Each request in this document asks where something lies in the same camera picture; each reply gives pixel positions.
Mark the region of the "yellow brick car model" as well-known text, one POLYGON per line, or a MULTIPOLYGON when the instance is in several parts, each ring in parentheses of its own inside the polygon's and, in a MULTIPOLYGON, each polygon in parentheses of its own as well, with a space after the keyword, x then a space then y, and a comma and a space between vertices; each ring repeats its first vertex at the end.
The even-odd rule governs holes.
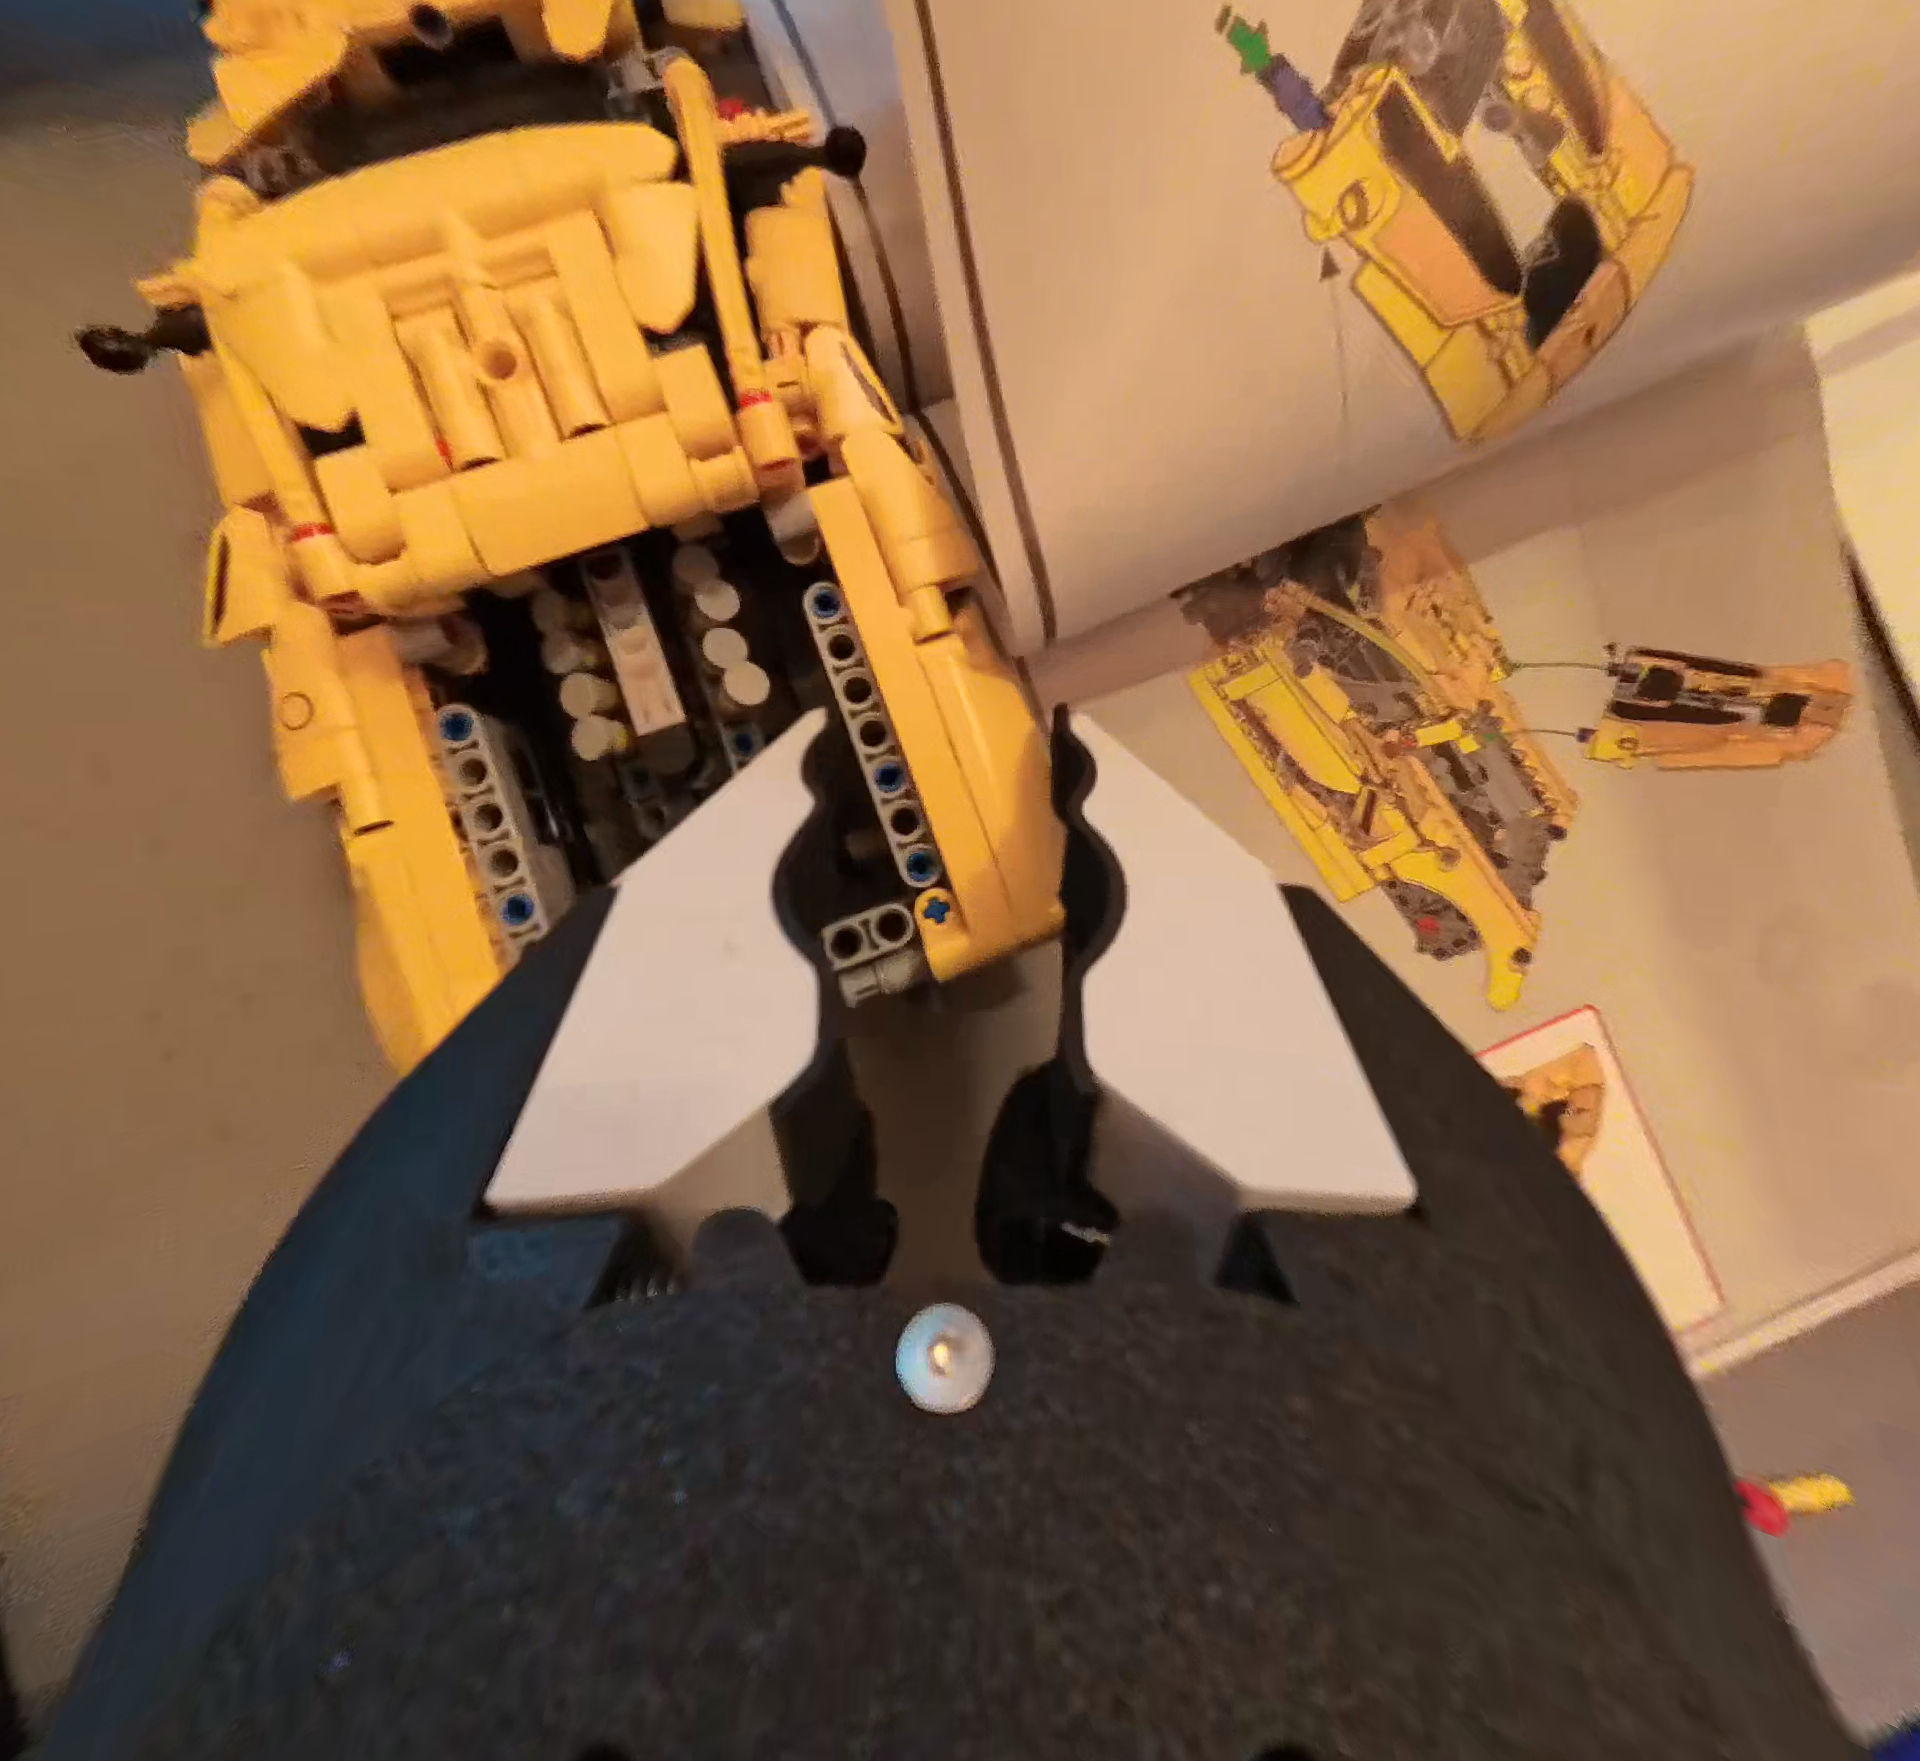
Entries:
POLYGON ((846 1003, 1056 935, 1044 729, 846 275, 867 142, 741 0, 193 1, 193 241, 77 341, 183 374, 206 642, 262 651, 386 1059, 808 712, 846 1003))

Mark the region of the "scattered small brick pins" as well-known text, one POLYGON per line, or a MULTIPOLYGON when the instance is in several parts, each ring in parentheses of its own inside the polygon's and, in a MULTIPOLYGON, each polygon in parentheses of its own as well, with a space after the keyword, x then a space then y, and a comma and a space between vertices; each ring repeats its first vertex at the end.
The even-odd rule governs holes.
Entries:
POLYGON ((1737 1478, 1735 1497, 1747 1526, 1763 1535, 1785 1535, 1793 1521, 1852 1507, 1858 1500, 1852 1486, 1830 1471, 1737 1478))

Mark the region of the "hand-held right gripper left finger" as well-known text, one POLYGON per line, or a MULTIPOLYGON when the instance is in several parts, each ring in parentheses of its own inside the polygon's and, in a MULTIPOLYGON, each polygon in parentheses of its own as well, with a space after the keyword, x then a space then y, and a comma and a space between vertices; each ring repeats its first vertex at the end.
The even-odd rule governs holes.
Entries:
POLYGON ((821 969, 776 878, 817 808, 804 761, 825 722, 804 712, 613 879, 486 1188, 494 1210, 700 1218, 790 1200, 770 1109, 821 1049, 821 969))

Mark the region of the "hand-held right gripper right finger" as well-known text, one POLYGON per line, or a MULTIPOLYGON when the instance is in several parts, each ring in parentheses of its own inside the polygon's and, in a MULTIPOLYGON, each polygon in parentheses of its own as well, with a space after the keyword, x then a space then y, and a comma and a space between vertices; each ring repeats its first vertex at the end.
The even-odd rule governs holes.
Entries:
POLYGON ((1094 717, 1052 719, 1059 1059, 1122 1216, 1398 1216, 1418 1182, 1283 886, 1094 717))

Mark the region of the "open instruction booklet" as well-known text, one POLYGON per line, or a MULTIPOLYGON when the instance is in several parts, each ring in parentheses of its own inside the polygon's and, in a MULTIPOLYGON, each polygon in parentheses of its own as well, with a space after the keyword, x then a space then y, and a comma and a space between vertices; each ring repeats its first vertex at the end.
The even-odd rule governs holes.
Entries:
POLYGON ((1917 0, 747 0, 1016 644, 1582 1148, 1733 1364, 1917 1284, 1917 743, 1809 341, 1917 0))

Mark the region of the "grey desk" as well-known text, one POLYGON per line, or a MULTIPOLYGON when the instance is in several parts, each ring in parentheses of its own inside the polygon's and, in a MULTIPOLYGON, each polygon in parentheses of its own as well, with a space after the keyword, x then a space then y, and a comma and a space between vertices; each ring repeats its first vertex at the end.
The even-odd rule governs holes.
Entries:
MULTIPOLYGON (((2 1643, 44 1733, 126 1566, 210 1352, 315 1179, 386 1092, 350 983, 339 855, 288 805, 245 648, 197 639, 208 478, 180 388, 70 331, 128 313, 180 241, 206 62, 2 28, 2 1643)), ((1723 1289, 1742 1461, 1862 1471, 1858 1507, 1770 1545, 1844 1713, 1917 1701, 1917 1443, 1849 1440, 1873 1370, 1838 1293, 1917 1305, 1917 740, 1838 531, 1800 331, 1477 468, 1442 519, 1547 639, 1585 547, 1662 595, 1723 540, 1742 644, 1777 614, 1855 644, 1835 745, 1774 777, 1594 771, 1550 878, 1541 996, 1432 1007, 1485 1043, 1594 1001, 1723 1289)))

